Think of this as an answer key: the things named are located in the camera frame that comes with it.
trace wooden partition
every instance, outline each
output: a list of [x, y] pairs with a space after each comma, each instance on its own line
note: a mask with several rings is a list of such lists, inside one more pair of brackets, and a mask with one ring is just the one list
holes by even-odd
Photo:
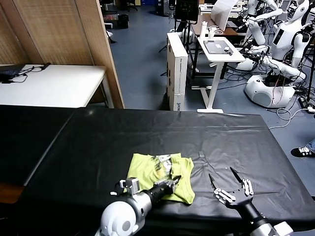
[[0, 64], [105, 65], [124, 108], [98, 0], [0, 0]]

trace person's foot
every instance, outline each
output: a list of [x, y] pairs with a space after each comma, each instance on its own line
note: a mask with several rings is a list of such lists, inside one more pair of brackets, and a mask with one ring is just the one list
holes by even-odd
[[298, 147], [291, 150], [291, 154], [295, 157], [315, 157], [315, 153], [311, 152], [307, 147]]

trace floor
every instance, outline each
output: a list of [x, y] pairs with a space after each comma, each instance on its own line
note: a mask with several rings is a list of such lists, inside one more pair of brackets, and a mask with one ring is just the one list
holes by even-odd
[[[113, 29], [112, 37], [116, 44], [111, 45], [115, 66], [121, 85], [126, 108], [158, 110], [165, 93], [166, 77], [160, 76], [166, 71], [166, 50], [158, 51], [166, 45], [166, 33], [174, 27], [174, 22], [167, 17], [157, 16], [154, 8], [142, 6], [138, 11], [131, 10], [128, 29]], [[208, 68], [203, 55], [198, 60], [200, 70]], [[309, 76], [310, 70], [304, 71]], [[228, 81], [219, 88], [240, 85], [245, 81]], [[251, 103], [243, 90], [245, 85], [218, 90], [214, 108], [223, 109], [225, 113], [259, 114], [269, 127], [284, 125], [277, 114]], [[201, 94], [197, 90], [187, 89], [186, 111], [204, 108]], [[296, 101], [291, 111], [300, 107]], [[271, 129], [288, 159], [292, 163], [302, 182], [312, 196], [315, 196], [315, 158], [296, 158], [290, 154], [291, 149], [304, 146], [315, 138], [315, 118], [305, 112], [299, 112], [285, 128]], [[295, 233], [294, 235], [315, 235], [315, 231]]]

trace cardboard box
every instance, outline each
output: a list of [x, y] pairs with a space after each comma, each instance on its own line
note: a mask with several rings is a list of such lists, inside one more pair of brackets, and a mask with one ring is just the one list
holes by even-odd
[[167, 34], [167, 96], [171, 111], [182, 111], [185, 100], [188, 54], [177, 33]]

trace black tablecloth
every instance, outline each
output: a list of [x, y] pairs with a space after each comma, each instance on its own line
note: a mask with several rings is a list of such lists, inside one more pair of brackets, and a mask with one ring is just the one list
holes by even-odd
[[116, 200], [109, 192], [126, 177], [133, 153], [177, 152], [193, 159], [195, 200], [191, 206], [163, 202], [149, 213], [146, 227], [244, 230], [238, 213], [214, 198], [208, 177], [235, 190], [230, 166], [252, 180], [253, 204], [272, 223], [315, 227], [315, 204], [261, 116], [98, 107], [78, 109], [71, 117], [22, 194], [21, 224], [98, 225]]
[[0, 182], [25, 184], [73, 111], [0, 106]]

